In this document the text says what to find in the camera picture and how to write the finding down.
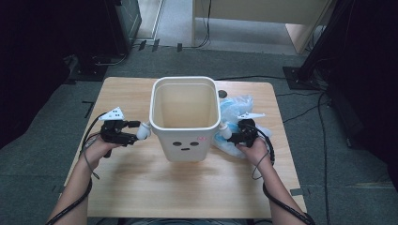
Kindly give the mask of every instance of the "wooden table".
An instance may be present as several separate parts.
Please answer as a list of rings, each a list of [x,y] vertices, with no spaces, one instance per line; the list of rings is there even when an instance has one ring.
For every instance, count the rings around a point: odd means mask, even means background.
[[[155,79],[108,78],[87,127],[101,113],[120,107],[126,120],[148,121]],[[255,122],[269,128],[275,169],[288,190],[300,188],[272,85],[266,82],[216,82],[228,97],[253,96]],[[100,130],[99,121],[92,131]],[[136,133],[136,129],[124,129]],[[73,161],[76,163],[79,151]],[[253,166],[212,147],[201,162],[169,162],[156,135],[113,151],[96,169],[88,215],[106,218],[270,218],[262,180]],[[306,211],[301,195],[294,199]]]

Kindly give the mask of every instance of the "gray carpet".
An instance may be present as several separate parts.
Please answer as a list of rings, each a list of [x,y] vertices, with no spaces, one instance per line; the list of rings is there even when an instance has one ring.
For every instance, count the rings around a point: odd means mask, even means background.
[[[263,53],[216,52],[162,48],[134,49],[126,60],[109,67],[107,77],[159,78],[201,75],[213,79],[273,76],[283,78],[283,66],[299,67],[305,58]],[[277,95],[291,91],[283,79],[247,78],[272,83]],[[27,132],[0,151],[0,223],[43,224],[54,207],[84,133],[90,105],[101,82],[63,84],[38,113]],[[277,96],[283,120],[317,105],[320,94]],[[345,144],[342,125],[333,108],[320,107],[328,147],[329,217],[331,224],[397,224],[398,194],[386,165],[365,150]],[[284,123],[308,213],[327,224],[324,192],[324,143],[317,109]],[[89,219],[96,224],[100,218]],[[101,224],[116,224],[106,219]]]

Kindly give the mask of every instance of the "human hand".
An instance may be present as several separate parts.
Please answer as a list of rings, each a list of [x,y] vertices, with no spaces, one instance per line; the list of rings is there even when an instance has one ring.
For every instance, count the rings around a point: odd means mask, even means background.
[[[90,163],[91,168],[94,170],[98,167],[101,158],[103,158],[110,150],[121,145],[122,144],[105,142],[98,133],[94,133],[87,139],[85,145],[85,157],[87,158],[88,163]]]
[[[250,148],[241,144],[237,144],[237,149],[242,151],[254,166],[258,164],[261,158],[263,158],[268,151],[266,143],[261,138],[256,138],[254,140],[253,146]],[[269,155],[266,156],[263,161],[270,162]]]

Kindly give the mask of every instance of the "crumpled plastic bag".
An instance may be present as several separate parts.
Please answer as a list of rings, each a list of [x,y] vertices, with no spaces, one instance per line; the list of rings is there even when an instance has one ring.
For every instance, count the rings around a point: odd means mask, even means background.
[[[226,124],[232,133],[238,133],[239,127],[237,127],[237,122],[239,121],[237,117],[244,113],[251,113],[253,109],[253,97],[249,95],[226,98],[220,102],[220,113],[222,116],[222,123]],[[271,136],[271,131],[267,128],[255,125],[261,131],[264,132],[268,137]],[[212,144],[225,152],[226,154],[237,157],[245,158],[246,155],[242,153],[239,149],[235,147],[232,142],[228,142],[220,132],[216,132],[213,136]]]

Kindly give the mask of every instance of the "wire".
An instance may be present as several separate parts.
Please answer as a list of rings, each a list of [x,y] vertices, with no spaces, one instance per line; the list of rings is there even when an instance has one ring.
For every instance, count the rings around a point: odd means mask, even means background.
[[[153,46],[155,46],[155,45],[153,45],[153,44],[146,44],[146,46],[151,46],[151,47],[153,47]],[[176,48],[176,46],[170,46],[170,45],[158,45],[158,48]]]
[[[253,180],[258,180],[258,179],[260,179],[261,177],[263,177],[262,175],[260,175],[260,176],[258,176],[258,177],[254,177],[254,173],[255,173],[255,171],[258,169],[258,165],[260,165],[260,163],[263,161],[263,159],[264,159],[266,156],[268,156],[268,155],[269,155],[269,149],[268,149],[267,152],[261,157],[261,159],[258,161],[258,163],[255,165],[254,170],[253,170],[253,172],[252,172],[252,179],[253,179]]]
[[[93,181],[90,178],[90,182],[88,183],[87,189],[85,190],[85,193],[80,197],[76,202],[72,203],[70,206],[62,210],[60,213],[55,215],[52,219],[50,219],[46,225],[52,225],[55,224],[56,221],[58,221],[60,218],[62,218],[64,215],[66,215],[68,212],[70,212],[72,209],[74,209],[77,205],[83,202],[83,200],[88,196],[88,194],[91,191],[91,188],[93,187]]]
[[[322,118],[322,113],[320,110],[321,106],[321,98],[324,96],[325,93],[319,96],[318,99],[318,114],[319,119],[321,121],[322,126],[322,133],[323,133],[323,142],[324,142],[324,189],[325,189],[325,208],[326,208],[326,220],[328,225],[330,225],[330,217],[329,217],[329,194],[328,194],[328,146],[326,143],[326,131],[325,131],[325,124]]]
[[[356,0],[353,0],[353,3],[352,3],[352,5],[351,5],[351,9],[350,9],[350,12],[349,12],[347,27],[346,27],[346,29],[345,29],[344,46],[343,46],[343,50],[342,50],[342,52],[341,52],[341,55],[343,55],[344,52],[345,52],[345,47],[346,47],[347,40],[348,40],[348,31],[349,31],[349,27],[350,27],[350,24],[351,24],[352,11],[354,10],[355,2],[356,2]],[[316,67],[316,65],[317,65],[318,63],[320,63],[320,62],[322,62],[322,61],[329,61],[329,60],[331,60],[331,59],[337,59],[338,57],[340,57],[340,56],[337,55],[337,56],[333,56],[333,57],[323,58],[323,59],[317,60],[317,61],[314,62],[313,65],[310,67],[310,69],[309,69],[310,73],[311,73],[311,71]]]
[[[271,163],[273,165],[275,163],[275,153],[274,153],[274,149],[273,149],[273,146],[272,146],[272,143],[271,143],[271,140],[269,139],[269,137],[266,134],[264,134],[264,132],[261,131],[261,129],[259,129],[257,127],[254,127],[254,126],[251,126],[251,125],[246,125],[246,126],[249,127],[249,128],[253,128],[253,129],[257,130],[258,132],[261,133],[261,135],[263,135],[263,137],[264,137],[264,139],[266,141],[266,144],[268,144],[269,156],[270,156]]]
[[[317,107],[319,107],[319,105],[313,106],[313,107],[311,107],[310,109],[308,109],[306,112],[303,112],[302,114],[296,115],[295,117],[286,119],[286,120],[283,121],[283,123],[286,123],[286,122],[288,122],[288,121],[290,121],[290,120],[297,119],[297,118],[301,117],[302,115],[306,114],[307,112],[309,112],[309,111],[311,111],[311,110],[313,110],[313,109],[315,109],[315,108],[317,108]]]
[[[206,30],[207,30],[207,33],[206,33],[205,39],[202,41],[202,43],[201,43],[199,46],[196,46],[196,47],[187,47],[187,48],[191,48],[191,49],[202,48],[202,47],[204,47],[204,46],[207,44],[207,42],[210,40],[210,26],[209,26],[209,24],[208,24],[208,22],[210,21],[210,12],[211,12],[211,0],[210,0],[210,2],[208,3],[208,10],[207,10],[207,25],[205,26],[205,28],[206,28]]]
[[[299,220],[301,220],[305,224],[308,224],[308,225],[314,225],[315,224],[314,220],[308,214],[304,213],[306,217],[303,216],[301,213],[296,211],[294,208],[292,208],[289,205],[279,201],[278,199],[273,197],[271,194],[269,194],[265,183],[263,183],[263,192],[271,201],[273,201],[274,203],[278,204],[282,209],[286,210],[288,213],[290,213],[294,217],[298,218]]]
[[[96,65],[96,66],[116,66],[116,65],[120,64],[121,62],[123,62],[123,60],[125,60],[126,57],[127,57],[127,55],[124,54],[123,58],[120,59],[119,61],[115,62],[115,63],[109,63],[109,64],[96,63],[94,65]]]
[[[131,1],[129,1],[128,6],[125,6],[124,4],[122,4],[122,7],[125,9],[126,14],[128,14],[130,21],[134,23],[134,18],[132,17],[132,15],[129,13],[129,10],[128,10],[128,8],[130,8],[130,5],[131,5]]]
[[[325,30],[325,25],[322,26],[321,30],[319,31],[319,34],[317,37],[315,37],[315,34],[313,33],[313,37],[311,38],[310,41],[308,41],[307,48],[305,48],[306,51],[310,52],[314,49],[315,43],[319,40],[319,38],[322,36],[323,32]]]
[[[90,163],[88,162],[87,156],[85,155],[85,148],[84,148],[84,146],[85,146],[86,143],[87,143],[87,137],[88,137],[88,134],[91,132],[91,129],[92,129],[93,126],[97,123],[97,121],[100,119],[100,117],[103,116],[104,114],[106,114],[106,112],[104,112],[104,113],[100,114],[99,116],[97,116],[97,117],[94,119],[94,121],[91,123],[90,127],[88,128],[87,132],[86,132],[85,135],[84,135],[83,142],[82,142],[82,148],[81,148],[81,151],[80,151],[80,153],[83,153],[83,155],[84,155],[84,159],[85,159],[85,162],[87,162],[88,168],[89,168],[90,171],[93,173],[93,175],[94,175],[97,179],[99,179],[99,180],[100,180],[100,177],[94,172],[93,168],[91,167]]]

